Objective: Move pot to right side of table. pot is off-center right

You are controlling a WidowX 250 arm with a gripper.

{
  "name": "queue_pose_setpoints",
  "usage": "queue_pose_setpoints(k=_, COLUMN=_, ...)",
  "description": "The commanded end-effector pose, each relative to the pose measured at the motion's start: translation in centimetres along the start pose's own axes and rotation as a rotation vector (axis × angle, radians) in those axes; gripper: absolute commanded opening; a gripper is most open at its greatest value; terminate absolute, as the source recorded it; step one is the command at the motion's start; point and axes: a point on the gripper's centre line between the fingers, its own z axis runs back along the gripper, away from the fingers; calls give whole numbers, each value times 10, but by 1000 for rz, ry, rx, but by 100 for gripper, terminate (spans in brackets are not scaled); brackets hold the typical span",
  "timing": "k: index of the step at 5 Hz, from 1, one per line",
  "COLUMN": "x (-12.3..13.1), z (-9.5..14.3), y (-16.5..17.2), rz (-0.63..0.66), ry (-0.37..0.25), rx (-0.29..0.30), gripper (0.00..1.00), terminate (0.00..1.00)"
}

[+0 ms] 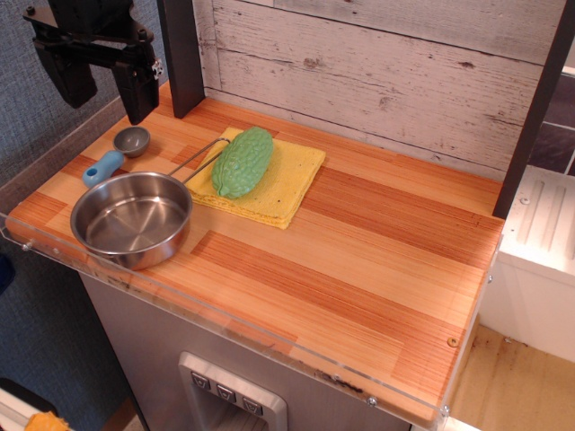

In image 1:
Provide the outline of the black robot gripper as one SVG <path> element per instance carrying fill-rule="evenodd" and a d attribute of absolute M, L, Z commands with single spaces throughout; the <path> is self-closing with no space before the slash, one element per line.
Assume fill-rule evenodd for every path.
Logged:
<path fill-rule="evenodd" d="M 34 47 L 62 99 L 74 109 L 97 86 L 89 65 L 111 68 L 132 125 L 159 104 L 152 72 L 154 34 L 131 16 L 132 1 L 49 1 L 28 6 L 23 19 L 35 31 Z"/>

